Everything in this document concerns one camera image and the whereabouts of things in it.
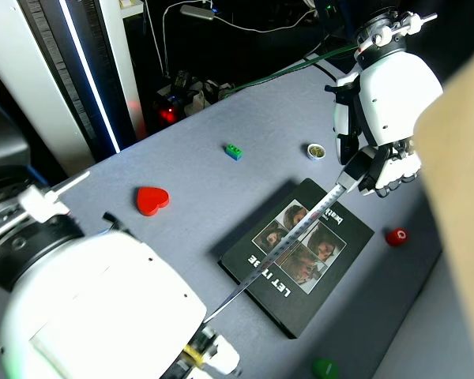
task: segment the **green ball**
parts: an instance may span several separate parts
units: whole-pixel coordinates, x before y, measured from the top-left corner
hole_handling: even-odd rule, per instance
[[[330,359],[315,359],[312,370],[317,379],[337,379],[339,377],[339,369]]]

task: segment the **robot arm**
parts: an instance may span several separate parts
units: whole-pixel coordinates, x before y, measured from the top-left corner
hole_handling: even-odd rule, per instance
[[[394,12],[375,17],[357,36],[358,65],[337,86],[334,131],[337,156],[346,164],[359,151],[359,135],[375,150],[368,174],[359,184],[363,194],[380,197],[418,175],[421,162],[412,136],[421,113],[441,94],[442,87],[427,64],[405,52],[404,36],[417,33],[436,18],[421,19]]]

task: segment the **table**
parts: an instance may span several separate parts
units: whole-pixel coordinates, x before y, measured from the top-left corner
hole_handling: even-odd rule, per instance
[[[108,227],[106,211],[116,215],[211,312],[235,288],[220,255],[305,178],[333,186],[341,167],[325,84],[332,83],[309,67],[241,91],[98,163],[62,199],[87,234]],[[308,160],[311,142],[325,147],[322,161]],[[243,158],[226,156],[226,144]],[[142,216],[134,205],[139,186],[166,189],[170,204]],[[423,286],[441,245],[421,181],[386,199],[354,192],[340,202],[375,235],[299,339],[289,340],[247,295],[211,322],[240,353],[242,379],[312,377],[318,357],[336,361],[341,378],[372,377]],[[383,237],[395,227],[410,234],[398,249]]]

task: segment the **black book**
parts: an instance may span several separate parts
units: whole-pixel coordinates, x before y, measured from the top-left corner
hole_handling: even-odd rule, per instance
[[[220,264],[238,282],[244,280],[325,195],[311,179],[304,180]],[[336,203],[247,292],[290,338],[298,338],[373,234]]]

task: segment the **red heart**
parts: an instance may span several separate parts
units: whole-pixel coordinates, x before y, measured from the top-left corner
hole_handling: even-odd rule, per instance
[[[168,192],[165,189],[141,187],[137,192],[137,208],[144,216],[152,216],[158,208],[168,205]]]

